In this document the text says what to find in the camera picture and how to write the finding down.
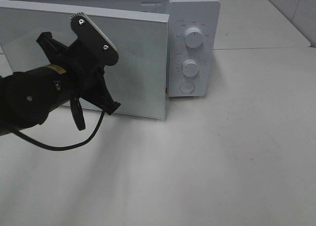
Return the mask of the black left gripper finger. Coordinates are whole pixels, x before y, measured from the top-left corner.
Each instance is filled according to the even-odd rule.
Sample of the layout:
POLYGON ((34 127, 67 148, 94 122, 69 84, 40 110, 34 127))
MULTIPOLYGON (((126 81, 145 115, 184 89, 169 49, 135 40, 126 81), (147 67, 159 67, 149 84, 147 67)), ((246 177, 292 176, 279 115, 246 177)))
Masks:
POLYGON ((40 45, 50 63, 59 60, 68 47, 52 37, 51 32, 42 32, 36 42, 40 45))
POLYGON ((121 103, 112 99, 105 84, 98 84, 97 90, 95 106, 101 108, 108 115, 112 115, 121 106, 121 103))

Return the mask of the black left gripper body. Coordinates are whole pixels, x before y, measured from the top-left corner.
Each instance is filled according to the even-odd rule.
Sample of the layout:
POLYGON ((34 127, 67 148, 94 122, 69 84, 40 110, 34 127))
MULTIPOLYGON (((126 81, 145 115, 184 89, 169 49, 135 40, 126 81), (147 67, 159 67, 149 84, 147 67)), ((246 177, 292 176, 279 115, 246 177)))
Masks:
POLYGON ((106 84, 104 66, 78 39, 67 46, 68 49, 55 62, 66 70, 61 75, 59 105, 66 103, 72 97, 82 98, 95 105, 98 94, 97 85, 106 84))

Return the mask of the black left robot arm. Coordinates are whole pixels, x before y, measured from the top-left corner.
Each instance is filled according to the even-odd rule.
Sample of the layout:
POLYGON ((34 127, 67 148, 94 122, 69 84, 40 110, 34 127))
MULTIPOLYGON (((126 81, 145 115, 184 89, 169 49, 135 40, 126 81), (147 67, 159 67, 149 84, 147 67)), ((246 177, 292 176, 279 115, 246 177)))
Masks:
POLYGON ((0 80, 0 133, 10 134, 43 124, 51 111, 70 103, 74 122, 85 129, 80 100, 113 114, 120 106, 106 87, 104 68, 118 62, 115 46, 99 34, 78 35, 71 45, 50 32, 37 38, 47 65, 14 72, 0 80))

